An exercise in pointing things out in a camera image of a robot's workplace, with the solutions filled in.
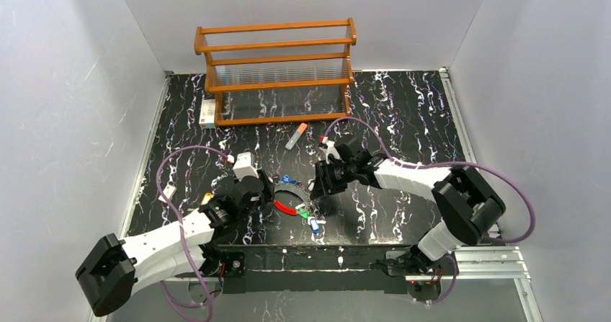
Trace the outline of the red white keyring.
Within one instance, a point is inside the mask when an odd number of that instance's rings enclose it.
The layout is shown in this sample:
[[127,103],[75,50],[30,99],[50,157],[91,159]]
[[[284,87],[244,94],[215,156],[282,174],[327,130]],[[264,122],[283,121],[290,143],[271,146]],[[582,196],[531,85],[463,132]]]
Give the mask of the red white keyring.
[[289,216],[299,216],[296,208],[307,207],[310,211],[309,192],[300,184],[280,182],[275,185],[275,208]]

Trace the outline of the green key tag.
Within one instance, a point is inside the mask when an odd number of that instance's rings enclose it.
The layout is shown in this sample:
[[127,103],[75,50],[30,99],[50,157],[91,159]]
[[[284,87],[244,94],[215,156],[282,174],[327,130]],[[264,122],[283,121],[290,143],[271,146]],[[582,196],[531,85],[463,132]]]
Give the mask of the green key tag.
[[297,212],[297,214],[299,216],[301,216],[302,218],[309,218],[310,217],[310,213],[307,207],[300,207],[300,208],[296,208],[295,211]]

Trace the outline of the blue key tag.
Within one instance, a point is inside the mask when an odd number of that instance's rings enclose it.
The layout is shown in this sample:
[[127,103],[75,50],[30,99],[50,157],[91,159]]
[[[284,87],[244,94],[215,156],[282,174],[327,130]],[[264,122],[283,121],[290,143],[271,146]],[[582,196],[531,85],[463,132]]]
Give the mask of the blue key tag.
[[314,217],[308,218],[308,224],[312,230],[313,234],[319,234],[321,232],[321,227],[318,220]]

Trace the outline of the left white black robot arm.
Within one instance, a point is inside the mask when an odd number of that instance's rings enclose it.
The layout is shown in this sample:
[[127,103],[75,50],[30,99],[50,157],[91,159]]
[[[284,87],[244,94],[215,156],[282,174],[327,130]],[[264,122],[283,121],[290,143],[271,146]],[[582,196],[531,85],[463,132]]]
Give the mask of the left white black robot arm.
[[206,244],[236,230],[253,209],[274,199],[274,183],[259,169],[231,179],[222,193],[181,221],[137,236],[101,237],[75,273],[93,314],[107,316],[144,287],[201,269],[212,258],[204,252]]

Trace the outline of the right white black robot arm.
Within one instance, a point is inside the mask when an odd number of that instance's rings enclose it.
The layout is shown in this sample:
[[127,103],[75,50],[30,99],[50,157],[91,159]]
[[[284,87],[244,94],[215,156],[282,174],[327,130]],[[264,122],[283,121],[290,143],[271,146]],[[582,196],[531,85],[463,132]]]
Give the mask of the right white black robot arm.
[[413,267],[428,267],[461,246],[475,246],[506,210],[500,196],[472,166],[403,167],[385,153],[369,152],[353,135],[326,141],[321,147],[325,157],[315,163],[315,177],[308,183],[312,200],[339,194],[357,181],[415,194],[437,206],[441,221],[403,257],[403,263]]

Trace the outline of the orange grey marker pen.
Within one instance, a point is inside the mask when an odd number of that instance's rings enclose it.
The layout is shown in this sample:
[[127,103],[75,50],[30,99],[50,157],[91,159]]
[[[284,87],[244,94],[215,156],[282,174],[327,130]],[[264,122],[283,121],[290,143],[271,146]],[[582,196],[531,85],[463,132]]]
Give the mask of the orange grey marker pen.
[[291,135],[289,141],[285,145],[285,149],[287,151],[290,151],[290,150],[292,150],[295,147],[295,144],[298,142],[298,140],[300,139],[302,134],[304,134],[304,132],[306,131],[307,127],[308,127],[308,125],[306,123],[304,123],[304,122],[299,124],[299,126],[297,127],[295,132]]

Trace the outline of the white small tag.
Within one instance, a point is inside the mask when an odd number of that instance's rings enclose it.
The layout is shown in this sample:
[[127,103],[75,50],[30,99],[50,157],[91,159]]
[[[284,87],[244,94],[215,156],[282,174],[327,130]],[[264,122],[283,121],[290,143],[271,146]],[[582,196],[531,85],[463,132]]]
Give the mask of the white small tag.
[[158,200],[163,202],[163,203],[167,203],[166,199],[164,198],[164,195],[166,196],[166,198],[168,200],[172,200],[176,190],[177,190],[177,188],[174,185],[167,184],[164,187],[164,189],[162,190],[162,193],[159,194]]

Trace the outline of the small white red box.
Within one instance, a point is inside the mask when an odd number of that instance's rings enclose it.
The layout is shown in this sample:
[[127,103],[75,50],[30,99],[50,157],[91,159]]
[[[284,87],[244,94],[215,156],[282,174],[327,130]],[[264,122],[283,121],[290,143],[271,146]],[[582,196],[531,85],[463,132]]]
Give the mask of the small white red box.
[[204,99],[200,106],[199,125],[205,129],[216,128],[215,124],[216,101],[214,99]]

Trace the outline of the wooden three-tier shelf rack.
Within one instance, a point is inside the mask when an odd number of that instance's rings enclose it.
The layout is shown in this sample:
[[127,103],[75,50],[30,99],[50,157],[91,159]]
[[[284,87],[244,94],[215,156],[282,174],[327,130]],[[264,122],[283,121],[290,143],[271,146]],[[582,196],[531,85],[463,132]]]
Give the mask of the wooden three-tier shelf rack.
[[198,27],[205,93],[221,126],[335,120],[351,113],[353,18]]

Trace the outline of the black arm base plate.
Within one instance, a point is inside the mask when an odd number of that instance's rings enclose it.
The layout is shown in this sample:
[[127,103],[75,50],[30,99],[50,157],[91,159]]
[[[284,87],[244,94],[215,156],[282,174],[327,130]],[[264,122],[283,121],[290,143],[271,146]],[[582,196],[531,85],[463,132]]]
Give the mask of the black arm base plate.
[[403,263],[405,246],[272,246],[206,245],[211,260],[202,273],[223,292],[383,291],[436,300],[441,279],[452,274],[447,260],[421,268]]

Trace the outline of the aluminium front frame rail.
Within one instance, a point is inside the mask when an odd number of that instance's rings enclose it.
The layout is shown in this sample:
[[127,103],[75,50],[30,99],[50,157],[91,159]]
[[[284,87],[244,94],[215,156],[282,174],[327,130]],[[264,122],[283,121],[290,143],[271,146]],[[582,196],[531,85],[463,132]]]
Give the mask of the aluminium front frame rail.
[[527,320],[542,319],[516,246],[462,247],[431,264],[417,264],[407,248],[390,245],[226,245],[195,251],[212,293],[382,290],[431,303],[446,293],[446,279],[512,279]]

